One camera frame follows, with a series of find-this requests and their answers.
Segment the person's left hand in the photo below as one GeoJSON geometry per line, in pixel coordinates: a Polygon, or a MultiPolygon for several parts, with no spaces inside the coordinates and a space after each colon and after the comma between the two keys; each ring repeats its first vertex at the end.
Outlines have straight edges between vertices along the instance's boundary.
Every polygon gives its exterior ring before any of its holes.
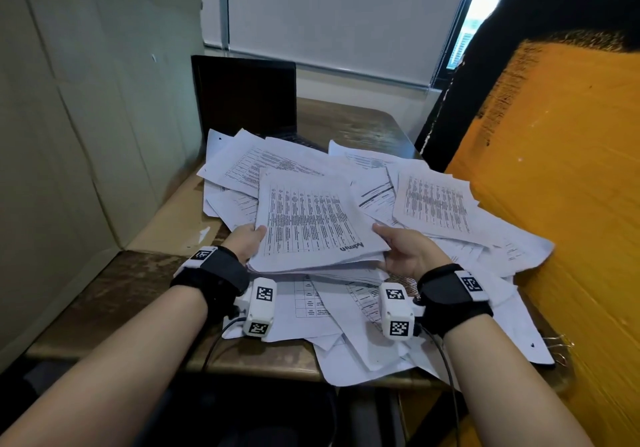
{"type": "Polygon", "coordinates": [[[240,225],[221,244],[221,247],[232,252],[243,265],[257,253],[260,246],[260,243],[252,240],[254,229],[254,224],[240,225]]]}

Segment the person's right hand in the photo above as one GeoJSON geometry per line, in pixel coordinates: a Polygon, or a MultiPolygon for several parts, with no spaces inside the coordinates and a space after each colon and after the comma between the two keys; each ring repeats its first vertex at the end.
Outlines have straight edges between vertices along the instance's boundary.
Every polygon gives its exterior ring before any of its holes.
{"type": "Polygon", "coordinates": [[[442,249],[422,233],[401,228],[400,250],[388,250],[377,267],[387,273],[419,281],[422,276],[438,267],[452,264],[442,249]]]}

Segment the printed table paper sheaf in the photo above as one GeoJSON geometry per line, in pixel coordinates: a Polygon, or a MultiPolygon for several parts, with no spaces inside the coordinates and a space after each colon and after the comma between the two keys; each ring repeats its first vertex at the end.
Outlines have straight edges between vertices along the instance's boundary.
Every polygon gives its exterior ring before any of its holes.
{"type": "Polygon", "coordinates": [[[255,225],[266,228],[248,262],[258,273],[355,263],[390,249],[339,176],[261,169],[255,225]]]}

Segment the person's left forearm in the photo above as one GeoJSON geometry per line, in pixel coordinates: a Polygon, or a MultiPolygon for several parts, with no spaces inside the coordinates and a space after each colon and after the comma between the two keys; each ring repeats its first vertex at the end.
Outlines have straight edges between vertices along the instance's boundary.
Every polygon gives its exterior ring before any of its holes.
{"type": "Polygon", "coordinates": [[[48,388],[0,447],[130,445],[206,319],[199,289],[172,286],[48,388]]]}

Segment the person's right forearm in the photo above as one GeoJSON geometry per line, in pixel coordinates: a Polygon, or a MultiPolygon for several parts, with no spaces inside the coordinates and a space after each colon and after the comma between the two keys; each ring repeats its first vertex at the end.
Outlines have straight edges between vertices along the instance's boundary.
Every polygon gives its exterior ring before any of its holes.
{"type": "Polygon", "coordinates": [[[444,336],[484,447],[594,447],[556,392],[487,314],[444,336]]]}

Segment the pile of loose printed papers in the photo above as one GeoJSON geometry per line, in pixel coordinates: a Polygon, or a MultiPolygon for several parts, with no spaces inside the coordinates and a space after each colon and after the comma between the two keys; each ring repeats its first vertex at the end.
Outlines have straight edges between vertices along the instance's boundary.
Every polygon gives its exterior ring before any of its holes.
{"type": "MultiPolygon", "coordinates": [[[[348,182],[360,211],[371,223],[412,229],[450,257],[454,272],[443,279],[462,299],[487,304],[524,356],[550,366],[552,355],[513,284],[516,273],[540,266],[554,244],[481,209],[470,184],[432,171],[421,160],[352,149],[330,141],[328,152],[241,129],[235,136],[209,130],[204,211],[234,231],[254,224],[263,168],[348,182]]],[[[305,339],[314,344],[324,379],[352,386],[419,368],[446,383],[445,362],[432,339],[420,335],[391,341],[381,332],[378,293],[383,282],[404,286],[418,304],[424,285],[380,270],[377,259],[283,273],[258,273],[277,283],[275,319],[266,343],[305,339]]],[[[242,338],[242,323],[223,338],[242,338]]]]}

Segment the black laptop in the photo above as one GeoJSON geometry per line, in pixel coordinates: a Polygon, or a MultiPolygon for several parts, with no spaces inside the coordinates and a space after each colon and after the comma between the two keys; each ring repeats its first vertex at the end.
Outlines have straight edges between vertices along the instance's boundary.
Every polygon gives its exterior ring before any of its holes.
{"type": "Polygon", "coordinates": [[[235,136],[247,130],[327,152],[298,133],[296,64],[288,61],[192,55],[200,126],[235,136]]]}

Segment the orange fabric sheet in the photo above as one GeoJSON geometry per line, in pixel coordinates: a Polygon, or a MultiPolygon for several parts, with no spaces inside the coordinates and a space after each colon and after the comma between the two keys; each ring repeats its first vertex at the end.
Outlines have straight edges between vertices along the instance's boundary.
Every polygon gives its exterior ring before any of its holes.
{"type": "Polygon", "coordinates": [[[555,243],[525,291],[575,345],[568,406],[597,446],[640,447],[640,53],[522,43],[447,170],[555,243]]]}

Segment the brown cardboard panel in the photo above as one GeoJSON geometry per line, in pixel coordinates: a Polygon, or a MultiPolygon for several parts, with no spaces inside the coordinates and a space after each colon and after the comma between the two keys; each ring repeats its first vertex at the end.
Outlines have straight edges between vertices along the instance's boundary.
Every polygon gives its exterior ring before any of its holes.
{"type": "Polygon", "coordinates": [[[0,374],[203,150],[202,0],[0,0],[0,374]]]}

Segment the grey roller blind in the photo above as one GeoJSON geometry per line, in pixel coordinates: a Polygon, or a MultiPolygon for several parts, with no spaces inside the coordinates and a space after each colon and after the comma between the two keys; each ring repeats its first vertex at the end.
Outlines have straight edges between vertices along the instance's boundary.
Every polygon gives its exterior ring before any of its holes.
{"type": "Polygon", "coordinates": [[[228,0],[230,49],[428,87],[462,0],[228,0]]]}

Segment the black fabric sheet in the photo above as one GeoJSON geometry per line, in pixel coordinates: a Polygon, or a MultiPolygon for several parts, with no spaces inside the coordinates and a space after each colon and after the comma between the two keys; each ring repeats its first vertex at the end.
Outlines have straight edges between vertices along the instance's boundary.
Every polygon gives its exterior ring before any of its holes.
{"type": "Polygon", "coordinates": [[[640,0],[500,0],[479,26],[418,136],[428,166],[444,171],[523,42],[640,52],[640,0]]]}

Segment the window with dark frame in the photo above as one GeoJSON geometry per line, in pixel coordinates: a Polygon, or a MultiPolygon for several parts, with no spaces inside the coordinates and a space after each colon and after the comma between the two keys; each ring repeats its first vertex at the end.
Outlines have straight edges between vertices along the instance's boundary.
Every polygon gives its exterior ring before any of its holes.
{"type": "Polygon", "coordinates": [[[460,65],[464,53],[482,23],[500,0],[462,0],[436,63],[430,87],[443,90],[460,65]]]}

